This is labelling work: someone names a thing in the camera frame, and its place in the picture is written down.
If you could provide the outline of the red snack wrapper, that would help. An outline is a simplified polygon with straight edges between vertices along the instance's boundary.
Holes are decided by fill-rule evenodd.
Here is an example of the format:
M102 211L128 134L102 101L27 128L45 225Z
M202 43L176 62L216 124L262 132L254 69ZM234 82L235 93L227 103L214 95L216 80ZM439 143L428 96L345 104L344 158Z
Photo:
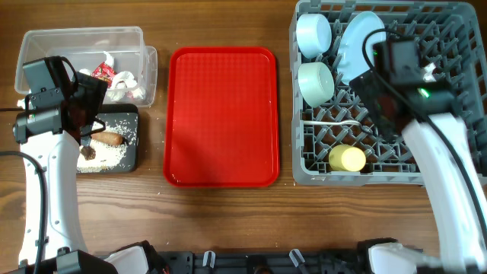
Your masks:
M109 86L112 84L115 75L116 72L113 67L106 64L105 62L99 64L99 66L96 67L95 70L91 73L91 77L105 81L108 83Z

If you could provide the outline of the white plastic spoon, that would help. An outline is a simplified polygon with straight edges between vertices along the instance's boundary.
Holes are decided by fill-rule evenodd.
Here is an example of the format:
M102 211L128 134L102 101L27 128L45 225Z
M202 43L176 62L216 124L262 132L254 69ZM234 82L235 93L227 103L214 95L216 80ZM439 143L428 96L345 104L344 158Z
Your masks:
M305 126L361 126L359 121L344 120L342 122L324 122L324 121L302 121Z

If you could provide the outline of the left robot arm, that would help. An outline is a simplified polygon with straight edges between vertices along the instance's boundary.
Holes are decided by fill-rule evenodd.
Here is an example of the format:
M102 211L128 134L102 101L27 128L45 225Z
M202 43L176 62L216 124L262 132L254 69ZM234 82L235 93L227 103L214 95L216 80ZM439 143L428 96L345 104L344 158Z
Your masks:
M152 245L142 241L102 259L87 252L76 187L81 140L92 134L108 84L68 70L63 56L26 62L31 92L13 133L26 174L26 223L19 273L169 273Z

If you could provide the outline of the red plastic tray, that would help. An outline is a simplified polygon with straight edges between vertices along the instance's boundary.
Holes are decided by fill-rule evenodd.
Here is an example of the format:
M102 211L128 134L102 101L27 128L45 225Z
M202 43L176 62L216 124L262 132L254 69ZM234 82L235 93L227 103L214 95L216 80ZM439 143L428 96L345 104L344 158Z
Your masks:
M178 187L264 187L280 171L275 56L183 47L170 58L163 173Z

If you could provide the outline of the light green bowl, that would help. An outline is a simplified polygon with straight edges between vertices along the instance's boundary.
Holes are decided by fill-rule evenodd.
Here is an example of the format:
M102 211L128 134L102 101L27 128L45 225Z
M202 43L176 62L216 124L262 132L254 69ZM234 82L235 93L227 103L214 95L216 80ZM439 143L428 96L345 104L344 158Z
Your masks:
M334 95L332 72L322 62L301 64L298 68L298 87L309 106L319 107Z

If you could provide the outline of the light blue bowl with crumbs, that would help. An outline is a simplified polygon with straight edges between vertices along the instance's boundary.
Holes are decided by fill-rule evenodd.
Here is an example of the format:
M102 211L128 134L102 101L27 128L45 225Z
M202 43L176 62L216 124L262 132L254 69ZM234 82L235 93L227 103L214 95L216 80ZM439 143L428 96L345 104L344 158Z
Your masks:
M324 15L303 14L297 21L296 37L301 53L312 59L330 48L333 35Z

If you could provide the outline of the large light blue plate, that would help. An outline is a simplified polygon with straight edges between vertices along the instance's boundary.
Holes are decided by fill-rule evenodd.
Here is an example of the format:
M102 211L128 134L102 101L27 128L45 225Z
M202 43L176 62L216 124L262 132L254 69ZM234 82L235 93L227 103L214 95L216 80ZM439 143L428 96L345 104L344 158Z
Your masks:
M342 58L337 66L337 72L342 74L343 84L349 85L351 80L370 68L363 57L362 45L369 33L383 28L383 21L372 11L359 13L349 23L338 49L338 55Z

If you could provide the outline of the yellow plastic cup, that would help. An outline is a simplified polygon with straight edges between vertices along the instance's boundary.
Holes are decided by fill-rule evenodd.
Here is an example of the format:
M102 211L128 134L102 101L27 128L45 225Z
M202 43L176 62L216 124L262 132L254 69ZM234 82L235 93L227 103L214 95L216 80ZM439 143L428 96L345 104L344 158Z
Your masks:
M329 153L329 164L337 171L360 171L366 164L366 157L360 148L337 145Z

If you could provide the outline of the white tissue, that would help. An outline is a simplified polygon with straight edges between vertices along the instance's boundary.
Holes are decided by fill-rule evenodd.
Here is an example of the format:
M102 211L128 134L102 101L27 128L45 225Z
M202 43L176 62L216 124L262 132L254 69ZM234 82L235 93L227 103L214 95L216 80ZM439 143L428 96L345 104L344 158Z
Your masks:
M121 102L124 99L144 100L146 90L138 86L135 76L129 71L116 74L106 92L106 98L112 102Z

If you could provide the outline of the brown food scrap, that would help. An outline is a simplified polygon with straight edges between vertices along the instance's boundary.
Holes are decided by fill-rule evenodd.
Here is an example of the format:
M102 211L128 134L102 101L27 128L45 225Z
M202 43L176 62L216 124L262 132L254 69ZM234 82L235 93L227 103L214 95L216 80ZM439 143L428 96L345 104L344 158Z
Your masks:
M82 146L80 154L86 161L94 160L96 158L96 151L91 146Z

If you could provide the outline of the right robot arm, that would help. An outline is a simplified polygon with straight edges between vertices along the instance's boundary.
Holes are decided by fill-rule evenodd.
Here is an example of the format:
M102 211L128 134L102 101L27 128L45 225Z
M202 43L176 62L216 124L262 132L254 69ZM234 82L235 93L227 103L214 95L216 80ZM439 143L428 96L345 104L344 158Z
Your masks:
M350 82L380 135L403 138L422 179L440 242L438 258L398 243L367 248L372 273L484 273L486 198L452 85L412 37L358 44L364 69Z

